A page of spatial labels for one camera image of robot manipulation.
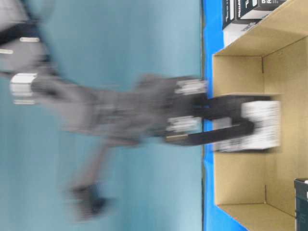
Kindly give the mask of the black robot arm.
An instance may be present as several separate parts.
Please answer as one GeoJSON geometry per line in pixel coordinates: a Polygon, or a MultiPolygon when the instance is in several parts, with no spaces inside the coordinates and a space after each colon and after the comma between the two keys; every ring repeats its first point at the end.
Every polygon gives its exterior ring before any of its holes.
{"type": "Polygon", "coordinates": [[[242,139],[257,131],[248,107],[271,101],[262,94],[208,98],[206,81],[193,76],[146,74],[129,91],[77,84],[60,75],[39,19],[23,0],[0,3],[0,50],[16,104],[43,105],[67,131],[105,137],[105,148],[134,146],[145,137],[183,146],[242,139]]]}

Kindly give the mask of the black gripper with markers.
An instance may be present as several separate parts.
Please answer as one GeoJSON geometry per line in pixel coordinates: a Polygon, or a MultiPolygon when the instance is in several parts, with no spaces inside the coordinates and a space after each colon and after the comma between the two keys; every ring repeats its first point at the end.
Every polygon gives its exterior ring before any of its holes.
{"type": "Polygon", "coordinates": [[[180,146],[215,143],[254,132],[249,120],[227,128],[198,132],[203,119],[229,117],[242,120],[242,105],[270,101],[269,95],[229,94],[207,99],[207,81],[194,76],[164,77],[145,74],[135,88],[140,99],[140,116],[147,122],[144,132],[180,146]]]}

